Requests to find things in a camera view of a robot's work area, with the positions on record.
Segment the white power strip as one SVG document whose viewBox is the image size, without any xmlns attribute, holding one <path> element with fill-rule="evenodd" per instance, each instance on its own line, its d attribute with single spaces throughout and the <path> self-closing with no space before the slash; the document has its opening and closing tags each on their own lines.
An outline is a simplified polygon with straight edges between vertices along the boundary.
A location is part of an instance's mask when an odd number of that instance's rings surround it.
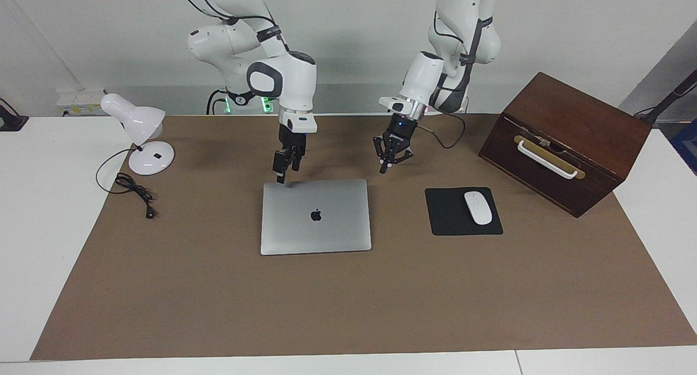
<svg viewBox="0 0 697 375">
<path fill-rule="evenodd" d="M 106 95 L 104 88 L 82 91 L 59 92 L 57 107 L 63 117 L 108 115 L 101 108 L 101 100 Z"/>
</svg>

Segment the silver Apple laptop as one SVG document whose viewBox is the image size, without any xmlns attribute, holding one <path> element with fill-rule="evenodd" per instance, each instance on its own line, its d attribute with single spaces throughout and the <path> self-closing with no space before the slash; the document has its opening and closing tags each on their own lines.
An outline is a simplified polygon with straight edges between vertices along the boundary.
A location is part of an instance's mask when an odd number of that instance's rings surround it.
<svg viewBox="0 0 697 375">
<path fill-rule="evenodd" d="M 371 249 L 366 179 L 267 182 L 260 253 L 350 253 Z"/>
</svg>

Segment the white desk lamp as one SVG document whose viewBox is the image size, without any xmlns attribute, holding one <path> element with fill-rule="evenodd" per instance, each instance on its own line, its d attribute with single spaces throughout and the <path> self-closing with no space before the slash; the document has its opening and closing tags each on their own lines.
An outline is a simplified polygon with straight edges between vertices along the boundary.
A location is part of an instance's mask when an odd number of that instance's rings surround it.
<svg viewBox="0 0 697 375">
<path fill-rule="evenodd" d="M 163 130 L 166 112 L 147 106 L 136 106 L 117 93 L 102 97 L 100 107 L 124 127 L 135 150 L 129 157 L 129 168 L 140 176 L 153 176 L 167 169 L 176 152 L 171 144 L 157 141 Z"/>
</svg>

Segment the white wireless mouse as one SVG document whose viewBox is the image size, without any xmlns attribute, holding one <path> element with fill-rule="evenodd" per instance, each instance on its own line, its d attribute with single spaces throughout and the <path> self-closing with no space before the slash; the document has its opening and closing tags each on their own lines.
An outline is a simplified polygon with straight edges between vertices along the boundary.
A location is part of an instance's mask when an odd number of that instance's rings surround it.
<svg viewBox="0 0 697 375">
<path fill-rule="evenodd" d="M 492 222 L 493 214 L 485 195 L 473 190 L 464 193 L 463 199 L 475 224 L 488 225 Z"/>
</svg>

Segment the blue crate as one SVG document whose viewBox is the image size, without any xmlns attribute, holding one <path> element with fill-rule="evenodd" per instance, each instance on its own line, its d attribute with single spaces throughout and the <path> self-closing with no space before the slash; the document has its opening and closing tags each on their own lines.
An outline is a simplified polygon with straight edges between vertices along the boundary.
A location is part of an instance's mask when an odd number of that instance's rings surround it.
<svg viewBox="0 0 697 375">
<path fill-rule="evenodd" d="M 670 144 L 686 165 L 697 176 L 697 119 L 670 137 Z"/>
</svg>

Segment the brown table mat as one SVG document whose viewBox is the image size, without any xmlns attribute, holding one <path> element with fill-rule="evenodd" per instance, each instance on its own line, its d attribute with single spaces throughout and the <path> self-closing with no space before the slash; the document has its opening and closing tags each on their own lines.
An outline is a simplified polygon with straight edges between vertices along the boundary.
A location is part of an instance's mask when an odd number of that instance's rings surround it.
<svg viewBox="0 0 697 375">
<path fill-rule="evenodd" d="M 386 117 L 321 117 L 292 181 L 368 181 L 372 249 L 260 254 L 277 119 L 170 116 L 174 164 L 108 196 L 33 360 L 697 345 L 697 333 L 614 196 L 575 218 L 478 151 L 474 115 L 442 150 L 381 175 Z M 502 235 L 434 236 L 425 189 L 488 187 Z"/>
</svg>

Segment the black mouse pad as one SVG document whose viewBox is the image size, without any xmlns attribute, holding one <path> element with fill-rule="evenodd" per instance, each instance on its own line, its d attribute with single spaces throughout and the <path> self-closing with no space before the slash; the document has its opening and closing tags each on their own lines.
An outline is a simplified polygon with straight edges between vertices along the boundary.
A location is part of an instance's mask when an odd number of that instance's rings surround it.
<svg viewBox="0 0 697 375">
<path fill-rule="evenodd" d="M 464 194 L 480 192 L 491 211 L 491 222 L 476 224 Z M 433 187 L 425 189 L 426 207 L 434 236 L 502 235 L 504 233 L 493 194 L 488 187 Z"/>
</svg>

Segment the dark wooden box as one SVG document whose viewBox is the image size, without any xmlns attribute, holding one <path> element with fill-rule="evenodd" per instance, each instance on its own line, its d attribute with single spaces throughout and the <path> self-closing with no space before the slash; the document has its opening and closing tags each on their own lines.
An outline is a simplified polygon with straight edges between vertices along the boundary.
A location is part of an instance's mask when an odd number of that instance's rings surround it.
<svg viewBox="0 0 697 375">
<path fill-rule="evenodd" d="M 651 125 L 577 88 L 539 72 L 496 120 L 479 156 L 580 217 L 622 184 L 637 161 Z M 582 169 L 567 180 L 518 152 L 523 136 Z"/>
</svg>

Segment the black clamp mount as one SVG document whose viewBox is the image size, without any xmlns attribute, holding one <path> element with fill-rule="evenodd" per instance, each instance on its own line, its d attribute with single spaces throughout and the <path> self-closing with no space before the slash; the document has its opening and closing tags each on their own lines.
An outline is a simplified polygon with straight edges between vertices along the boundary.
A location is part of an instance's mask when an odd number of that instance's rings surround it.
<svg viewBox="0 0 697 375">
<path fill-rule="evenodd" d="M 0 97 L 0 132 L 19 132 L 29 117 L 20 115 L 5 99 Z"/>
</svg>

